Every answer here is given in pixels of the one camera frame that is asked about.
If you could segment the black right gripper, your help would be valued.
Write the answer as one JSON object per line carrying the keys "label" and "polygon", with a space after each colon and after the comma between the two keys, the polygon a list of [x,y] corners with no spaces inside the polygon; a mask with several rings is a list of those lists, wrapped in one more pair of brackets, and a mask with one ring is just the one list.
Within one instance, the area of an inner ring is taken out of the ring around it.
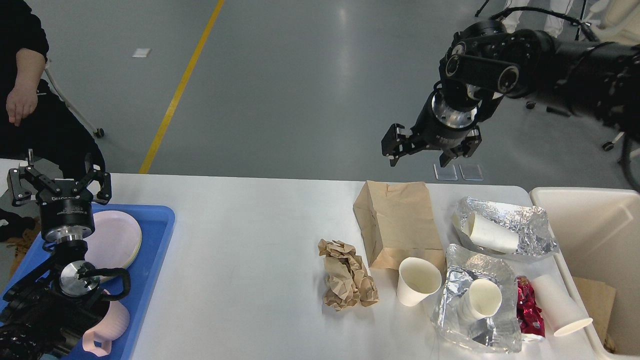
{"label": "black right gripper", "polygon": [[381,153],[395,167],[401,157],[440,150],[444,168],[459,157],[469,158],[482,143],[476,119],[479,107],[459,111],[446,103],[441,90],[432,91],[411,129],[393,123],[381,140]]}

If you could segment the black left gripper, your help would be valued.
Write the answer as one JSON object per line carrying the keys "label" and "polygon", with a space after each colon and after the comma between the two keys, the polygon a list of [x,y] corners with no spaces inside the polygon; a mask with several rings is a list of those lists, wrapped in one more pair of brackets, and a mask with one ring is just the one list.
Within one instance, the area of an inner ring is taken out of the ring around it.
{"label": "black left gripper", "polygon": [[[93,155],[84,158],[86,174],[75,181],[75,194],[56,194],[56,184],[35,168],[32,148],[26,153],[26,165],[9,169],[7,186],[11,205],[22,207],[31,202],[39,204],[41,236],[47,243],[82,240],[95,232],[91,203],[107,205],[112,200],[111,174],[105,164],[96,164]],[[99,185],[94,194],[92,183]]]}

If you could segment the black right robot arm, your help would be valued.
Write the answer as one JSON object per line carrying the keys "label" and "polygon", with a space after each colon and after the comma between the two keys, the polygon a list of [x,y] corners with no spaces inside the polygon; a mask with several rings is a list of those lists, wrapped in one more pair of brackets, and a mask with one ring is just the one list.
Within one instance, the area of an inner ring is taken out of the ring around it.
{"label": "black right robot arm", "polygon": [[503,98],[525,99],[619,130],[622,173],[638,191],[631,153],[639,141],[639,46],[601,42],[585,21],[541,8],[537,12],[581,27],[585,41],[560,41],[542,30],[509,33],[502,20],[516,11],[535,7],[508,7],[454,34],[416,123],[391,125],[382,155],[395,166],[406,155],[441,151],[439,164],[446,167],[475,153],[482,143],[479,124]]}

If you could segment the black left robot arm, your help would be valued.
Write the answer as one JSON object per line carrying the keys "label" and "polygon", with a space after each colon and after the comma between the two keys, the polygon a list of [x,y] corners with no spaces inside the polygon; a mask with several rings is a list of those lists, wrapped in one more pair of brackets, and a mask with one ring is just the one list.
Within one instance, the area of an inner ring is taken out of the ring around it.
{"label": "black left robot arm", "polygon": [[39,206],[42,248],[50,256],[2,297],[3,360],[69,354],[87,330],[105,319],[108,306],[131,291],[126,269],[98,268],[85,259],[86,239],[95,232],[92,203],[110,202],[111,175],[88,159],[82,179],[51,179],[35,168],[32,149],[27,161],[9,170],[7,185],[14,207]]}

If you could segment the seated person's hand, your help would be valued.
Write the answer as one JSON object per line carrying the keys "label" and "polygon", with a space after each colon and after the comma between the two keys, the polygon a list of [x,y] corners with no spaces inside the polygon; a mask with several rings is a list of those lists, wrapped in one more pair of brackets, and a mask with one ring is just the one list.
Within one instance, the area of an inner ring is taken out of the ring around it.
{"label": "seated person's hand", "polygon": [[37,88],[26,85],[16,85],[8,94],[6,111],[8,121],[14,126],[20,126],[38,105]]}

